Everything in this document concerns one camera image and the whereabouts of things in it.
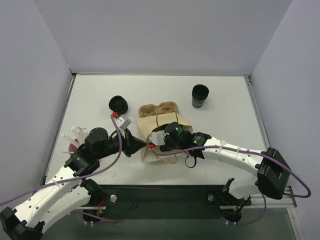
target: gray wall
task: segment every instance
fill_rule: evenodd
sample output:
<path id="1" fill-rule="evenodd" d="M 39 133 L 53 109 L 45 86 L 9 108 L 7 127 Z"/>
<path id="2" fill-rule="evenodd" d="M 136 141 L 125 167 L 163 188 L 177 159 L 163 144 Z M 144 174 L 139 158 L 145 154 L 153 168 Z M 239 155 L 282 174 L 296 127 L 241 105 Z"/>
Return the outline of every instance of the gray wall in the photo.
<path id="1" fill-rule="evenodd" d="M 266 132 L 311 187 L 297 199 L 307 240 L 320 236 L 320 1 L 294 0 L 252 74 Z M 291 180 L 295 193 L 304 189 Z"/>
<path id="2" fill-rule="evenodd" d="M 292 0 L 34 0 L 74 73 L 252 73 Z"/>
<path id="3" fill-rule="evenodd" d="M 0 33 L 2 202 L 40 184 L 72 76 L 32 0 L 1 1 Z"/>

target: paper bag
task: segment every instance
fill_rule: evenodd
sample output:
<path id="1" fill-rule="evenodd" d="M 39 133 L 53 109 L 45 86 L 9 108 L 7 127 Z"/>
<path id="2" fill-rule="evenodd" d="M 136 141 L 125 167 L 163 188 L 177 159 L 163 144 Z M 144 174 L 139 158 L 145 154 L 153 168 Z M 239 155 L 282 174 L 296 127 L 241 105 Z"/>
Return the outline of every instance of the paper bag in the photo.
<path id="1" fill-rule="evenodd" d="M 165 124 L 170 124 L 172 122 L 176 122 L 178 118 L 178 122 L 180 125 L 182 125 L 183 130 L 193 132 L 191 124 L 181 115 L 176 113 L 171 112 L 171 113 L 166 113 L 166 114 L 160 114 L 158 116 L 158 123 L 159 126 L 161 127 L 162 125 Z M 148 142 L 148 136 L 152 132 L 157 132 L 158 126 L 156 123 L 156 116 L 147 116 L 143 118 L 139 118 L 137 120 L 137 127 L 138 127 L 138 137 L 139 139 L 143 140 L 146 142 L 146 147 L 141 150 L 141 160 L 144 163 L 149 163 L 149 162 L 154 162 L 160 160 L 157 158 L 155 154 L 149 150 L 149 142 Z M 154 151 L 161 153 L 160 147 L 155 146 Z M 172 158 L 172 156 L 161 156 L 163 159 L 168 159 Z"/>

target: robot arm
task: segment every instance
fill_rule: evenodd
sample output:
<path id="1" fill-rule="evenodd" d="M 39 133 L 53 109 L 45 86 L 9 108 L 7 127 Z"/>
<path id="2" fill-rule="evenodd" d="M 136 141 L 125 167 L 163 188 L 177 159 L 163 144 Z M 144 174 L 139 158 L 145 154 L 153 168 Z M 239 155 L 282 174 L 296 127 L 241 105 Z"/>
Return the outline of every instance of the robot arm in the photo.
<path id="1" fill-rule="evenodd" d="M 122 151 L 127 157 L 146 144 L 121 129 Z M 99 159 L 119 152 L 118 136 L 109 137 L 105 129 L 94 128 L 78 150 L 70 156 L 64 166 L 48 182 L 51 186 L 37 191 L 15 208 L 6 207 L 1 213 L 2 228 L 12 240 L 39 240 L 56 221 L 77 207 L 86 205 L 92 196 L 101 196 L 101 187 L 92 179 L 86 179 L 100 167 Z"/>
<path id="2" fill-rule="evenodd" d="M 281 154 L 274 148 L 269 147 L 267 151 L 242 148 L 205 133 L 192 134 L 183 130 L 177 122 L 165 126 L 165 129 L 158 133 L 159 136 L 155 134 L 157 133 L 152 132 L 152 137 L 157 139 L 158 145 L 160 143 L 161 152 L 192 148 L 188 153 L 195 160 L 197 158 L 217 160 L 252 174 L 247 178 L 231 178 L 225 184 L 225 191 L 236 199 L 246 199 L 253 194 L 264 194 L 272 199 L 281 199 L 283 196 L 290 174 L 261 155 L 272 157 L 289 168 Z M 155 154 L 170 155 L 159 152 Z"/>

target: black cup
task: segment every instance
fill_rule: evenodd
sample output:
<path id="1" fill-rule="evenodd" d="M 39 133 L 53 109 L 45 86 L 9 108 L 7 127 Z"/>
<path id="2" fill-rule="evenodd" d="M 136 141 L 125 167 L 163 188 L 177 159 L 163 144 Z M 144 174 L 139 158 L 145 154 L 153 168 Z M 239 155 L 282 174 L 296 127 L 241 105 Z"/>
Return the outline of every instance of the black cup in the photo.
<path id="1" fill-rule="evenodd" d="M 128 111 L 128 103 L 122 96 L 114 96 L 109 102 L 109 108 L 119 114 L 125 114 Z"/>
<path id="2" fill-rule="evenodd" d="M 202 84 L 195 85 L 192 89 L 192 106 L 201 108 L 209 94 L 209 89 Z"/>

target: white tabletop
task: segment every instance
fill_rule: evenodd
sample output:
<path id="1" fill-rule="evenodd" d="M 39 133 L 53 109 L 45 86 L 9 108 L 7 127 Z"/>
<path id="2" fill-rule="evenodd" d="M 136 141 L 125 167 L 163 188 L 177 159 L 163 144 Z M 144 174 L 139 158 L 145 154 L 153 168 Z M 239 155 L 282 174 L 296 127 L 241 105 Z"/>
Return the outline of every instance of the white tabletop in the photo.
<path id="1" fill-rule="evenodd" d="M 191 104 L 191 92 L 196 84 L 204 84 L 210 90 L 202 108 L 194 108 Z M 62 133 L 73 136 L 72 126 L 88 130 L 102 127 L 109 134 L 114 131 L 108 104 L 116 95 L 124 97 L 128 103 L 126 116 L 133 121 L 128 128 L 134 136 L 138 136 L 137 119 L 141 106 L 173 101 L 178 105 L 179 114 L 192 124 L 194 133 L 206 133 L 244 148 L 265 149 L 243 77 L 77 75 L 49 163 L 47 181 L 69 158 L 68 154 L 61 153 L 69 146 L 61 137 Z M 99 169 L 109 165 L 115 157 L 105 158 Z M 93 179 L 101 185 L 215 185 L 249 174 L 208 159 L 199 159 L 196 167 L 190 169 L 185 166 L 184 158 L 179 157 L 176 164 L 164 161 L 142 163 L 139 153 L 130 158 L 122 154 L 112 168 Z"/>

